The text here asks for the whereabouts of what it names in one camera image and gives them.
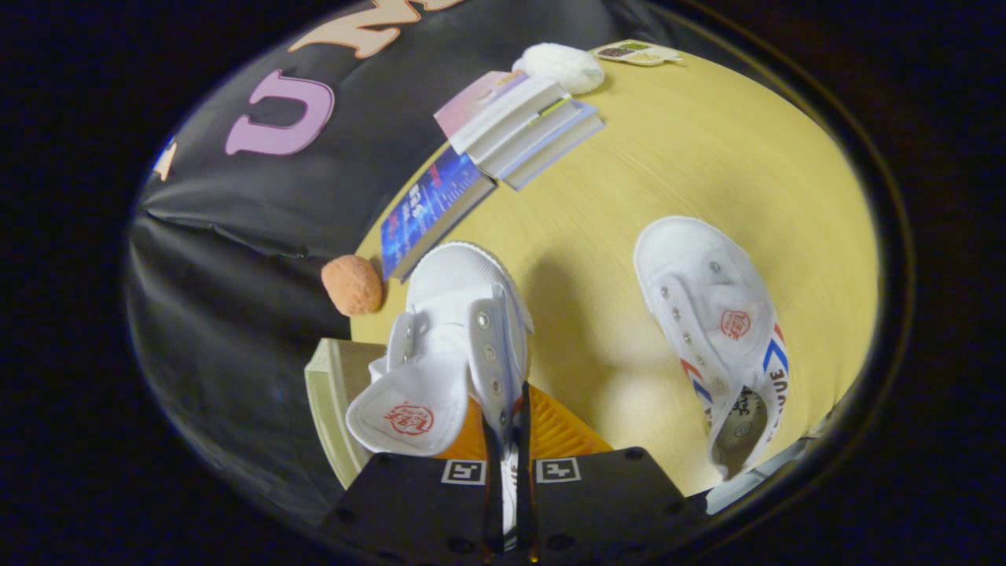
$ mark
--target fuzzy ball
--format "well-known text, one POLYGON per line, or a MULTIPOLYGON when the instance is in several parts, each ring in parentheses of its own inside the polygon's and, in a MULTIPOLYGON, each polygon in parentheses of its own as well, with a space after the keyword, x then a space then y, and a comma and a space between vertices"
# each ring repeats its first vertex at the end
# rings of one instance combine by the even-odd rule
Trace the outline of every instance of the fuzzy ball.
POLYGON ((558 43, 531 45, 513 63, 513 70, 551 78, 573 95, 590 92, 605 81, 605 69, 594 55, 558 43))
POLYGON ((380 307, 380 276, 359 255, 342 255, 325 263, 321 281, 335 309, 346 317, 374 313, 380 307))

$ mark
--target white pompom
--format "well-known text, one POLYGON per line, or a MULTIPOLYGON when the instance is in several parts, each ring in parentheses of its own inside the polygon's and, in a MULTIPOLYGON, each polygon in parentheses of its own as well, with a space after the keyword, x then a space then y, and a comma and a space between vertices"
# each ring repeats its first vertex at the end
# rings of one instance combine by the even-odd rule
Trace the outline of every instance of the white pompom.
POLYGON ((573 95, 590 92, 605 81, 605 69, 594 55, 558 43, 531 45, 514 61, 513 70, 546 76, 573 95))

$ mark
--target table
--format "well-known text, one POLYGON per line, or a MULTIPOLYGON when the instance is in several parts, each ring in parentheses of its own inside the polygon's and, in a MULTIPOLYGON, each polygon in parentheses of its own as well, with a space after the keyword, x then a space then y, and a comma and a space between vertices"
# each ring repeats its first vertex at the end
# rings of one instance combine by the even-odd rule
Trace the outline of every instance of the table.
MULTIPOLYGON (((720 478, 692 387, 640 295, 640 230, 697 216, 765 278, 792 377, 760 461, 816 425, 857 377, 877 319, 879 259, 865 196, 829 135, 753 80, 682 55, 655 67, 602 61, 605 83, 576 98, 598 107, 606 128, 520 192, 501 184, 446 240, 489 248, 516 278, 536 327, 530 383, 614 447, 646 447, 691 495, 720 478)), ((389 210, 357 249, 378 263, 389 210)), ((406 291, 407 280, 390 280, 381 311, 352 320, 353 341, 386 344, 406 291)))

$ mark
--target small packet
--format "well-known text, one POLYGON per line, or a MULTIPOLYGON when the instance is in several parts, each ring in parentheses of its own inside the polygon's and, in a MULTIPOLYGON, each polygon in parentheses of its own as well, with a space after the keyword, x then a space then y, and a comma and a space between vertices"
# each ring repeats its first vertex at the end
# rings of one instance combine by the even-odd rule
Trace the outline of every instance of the small packet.
POLYGON ((603 45, 591 51, 596 57, 653 66, 665 60, 681 60, 681 53, 670 47, 647 43, 638 39, 625 39, 603 45))

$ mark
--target white canvas shoe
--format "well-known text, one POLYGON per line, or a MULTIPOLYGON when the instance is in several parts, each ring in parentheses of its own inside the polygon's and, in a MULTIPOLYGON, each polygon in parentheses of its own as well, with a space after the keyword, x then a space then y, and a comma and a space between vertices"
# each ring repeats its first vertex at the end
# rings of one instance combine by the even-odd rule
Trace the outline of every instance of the white canvas shoe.
POLYGON ((789 358, 765 281, 743 249, 698 218, 653 222, 634 255, 647 309, 705 410, 708 456, 733 478, 772 440, 789 395, 789 358))
POLYGON ((373 452, 434 456, 458 438, 473 396, 495 432, 509 532, 516 451, 508 432, 533 332, 513 278, 492 253, 465 241, 444 243, 415 266, 387 354, 370 364, 371 384, 349 405, 346 425, 373 452))

